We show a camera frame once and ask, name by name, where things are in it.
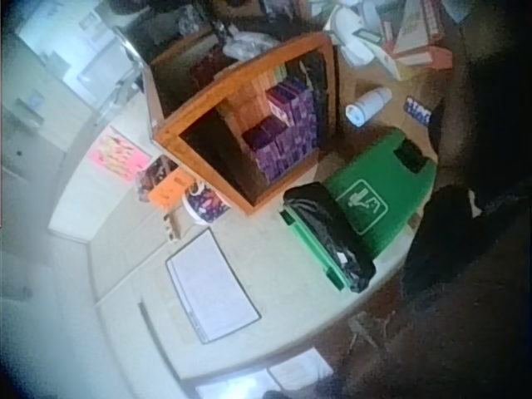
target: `wooden shelf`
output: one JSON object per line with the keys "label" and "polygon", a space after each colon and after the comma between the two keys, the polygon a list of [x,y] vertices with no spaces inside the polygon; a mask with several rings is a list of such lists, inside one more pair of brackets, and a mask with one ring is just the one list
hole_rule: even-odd
{"label": "wooden shelf", "polygon": [[[323,82],[327,100],[323,114],[327,118],[327,127],[324,129],[326,136],[323,137],[323,141],[328,141],[335,135],[336,128],[336,82],[333,46],[324,32],[296,37],[227,71],[167,118],[162,117],[160,108],[157,107],[156,93],[153,89],[146,88],[155,141],[195,175],[217,189],[228,201],[247,214],[252,214],[315,165],[318,162],[319,151],[316,150],[308,155],[279,180],[269,185],[264,182],[264,176],[261,179],[260,173],[257,173],[260,172],[257,165],[253,161],[250,163],[246,160],[248,156],[244,154],[242,142],[238,141],[238,137],[235,139],[235,134],[227,126],[223,128],[218,124],[213,116],[216,112],[211,111],[228,96],[249,85],[257,76],[312,52],[319,54],[324,66]],[[150,71],[145,77],[149,81]],[[191,131],[201,135],[204,141],[210,141],[208,145],[211,145],[211,149],[195,147],[194,133]],[[216,161],[216,156],[223,158],[223,165]]]}

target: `stack of boxes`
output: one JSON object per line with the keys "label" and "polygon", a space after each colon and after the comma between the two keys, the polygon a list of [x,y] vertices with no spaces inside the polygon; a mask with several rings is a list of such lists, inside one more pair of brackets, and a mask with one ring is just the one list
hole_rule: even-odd
{"label": "stack of boxes", "polygon": [[259,168],[276,180],[318,146],[313,94],[289,77],[266,91],[272,115],[246,131],[242,138]]}

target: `orange item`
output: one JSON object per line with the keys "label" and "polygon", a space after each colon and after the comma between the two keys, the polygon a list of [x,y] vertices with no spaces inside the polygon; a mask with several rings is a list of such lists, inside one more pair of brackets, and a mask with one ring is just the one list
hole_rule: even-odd
{"label": "orange item", "polygon": [[194,177],[186,173],[183,168],[177,168],[148,193],[148,199],[163,209],[170,209],[194,181]]}

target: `paper sheet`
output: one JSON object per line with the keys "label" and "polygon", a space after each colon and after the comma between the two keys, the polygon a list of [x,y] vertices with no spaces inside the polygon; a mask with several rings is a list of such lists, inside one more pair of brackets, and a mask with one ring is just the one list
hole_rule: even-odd
{"label": "paper sheet", "polygon": [[167,266],[202,342],[259,319],[209,229],[169,259]]}
{"label": "paper sheet", "polygon": [[262,399],[267,391],[280,390],[266,370],[196,387],[202,399]]}
{"label": "paper sheet", "polygon": [[269,371],[287,391],[297,391],[333,374],[315,347],[269,368]]}

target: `cabinet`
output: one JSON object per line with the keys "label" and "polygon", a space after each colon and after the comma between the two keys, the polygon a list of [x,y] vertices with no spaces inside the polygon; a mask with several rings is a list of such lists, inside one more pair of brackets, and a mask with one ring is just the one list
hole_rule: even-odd
{"label": "cabinet", "polygon": [[[237,64],[226,59],[226,63],[217,63],[221,68],[214,80],[192,96],[188,94],[193,80],[187,75],[190,67],[209,54],[216,41],[207,34],[193,37],[186,44],[172,47],[167,57],[158,57],[144,71],[152,139],[233,205],[252,214],[316,164],[335,135],[337,98],[332,43],[326,33],[312,32],[247,62]],[[226,123],[220,108],[235,93],[250,85],[260,86],[257,80],[279,66],[286,68],[288,76],[307,82],[313,89],[318,148],[270,181],[246,150],[243,132]],[[264,102],[264,93],[258,91],[249,101]],[[257,123],[269,113],[267,107],[262,109],[264,113],[257,114]]]}

